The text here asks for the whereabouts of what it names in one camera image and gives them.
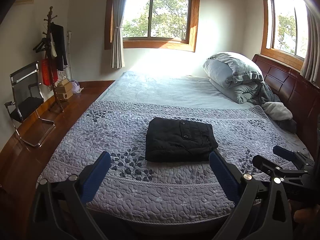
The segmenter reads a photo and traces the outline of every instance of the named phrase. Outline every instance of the quilted bedspread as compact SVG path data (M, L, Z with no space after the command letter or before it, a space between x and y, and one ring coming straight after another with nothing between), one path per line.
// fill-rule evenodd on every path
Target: quilted bedspread
M208 162L150 163L145 137L154 117L210 123L227 162L242 172L268 179L252 166L260 154L279 166L293 165L272 153L286 147L260 106L211 109L117 101L94 102L66 134L39 177L50 182L79 174L103 151L111 168L87 207L149 224L188 224L228 215L234 207Z

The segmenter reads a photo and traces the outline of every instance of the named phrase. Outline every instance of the headboard panel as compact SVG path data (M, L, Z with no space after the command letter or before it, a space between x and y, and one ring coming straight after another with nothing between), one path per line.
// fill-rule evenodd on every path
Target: headboard panel
M317 158L317 117L320 114L320 89L313 86L300 73L271 59L253 57L262 70L265 82L292 112L297 122L297 135Z

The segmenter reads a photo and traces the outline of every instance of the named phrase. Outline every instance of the silver screw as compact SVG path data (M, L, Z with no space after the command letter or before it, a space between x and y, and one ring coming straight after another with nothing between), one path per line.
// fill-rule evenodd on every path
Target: silver screw
M274 181L276 184L280 184L280 183L281 183L281 179L279 179L279 178L274 178L273 181Z
M246 173L246 174L243 175L243 178L244 178L245 180L251 180L251 179L252 179L252 176L251 176L250 174Z
M47 182L48 182L47 179L41 179L40 184L44 185L44 184L47 184Z
M75 181L75 180L78 179L78 176L76 174L72 174L71 176L69 176L68 179L71 180L71 181Z

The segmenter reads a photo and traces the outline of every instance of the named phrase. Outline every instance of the wooden floor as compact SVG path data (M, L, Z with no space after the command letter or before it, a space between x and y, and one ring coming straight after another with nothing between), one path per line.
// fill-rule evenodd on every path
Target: wooden floor
M54 120L56 127L40 148L27 146L16 136L10 139L1 152L0 218L8 223L8 231L15 232L17 239L25 238L38 176L68 130L111 83L98 82L97 87L84 83L85 88L81 94L75 94L63 103L64 113L60 113L57 106L51 112L46 111L41 117ZM25 137L36 142L46 129L47 126L37 121L28 129Z

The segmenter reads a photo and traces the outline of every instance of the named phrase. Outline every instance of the coat rack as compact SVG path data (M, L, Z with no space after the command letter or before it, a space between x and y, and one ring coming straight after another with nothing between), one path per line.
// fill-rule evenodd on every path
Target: coat rack
M62 107L62 104L60 102L60 99L58 98L57 90L54 85L54 79L53 79L53 73L52 73L52 56L51 56L51 39L50 39L50 33L51 33L51 22L52 20L57 17L58 15L52 17L52 6L50 7L50 11L47 15L48 19L44 19L44 21L48 22L48 28L47 28L47 33L43 32L44 35L46 35L45 41L44 41L44 47L45 47L45 53L48 59L48 68L49 68L49 78L50 78L50 84L52 86L53 94L55 101L54 103L49 107L49 111L51 108L55 105L58 104L60 107L61 112L64 112L64 109Z

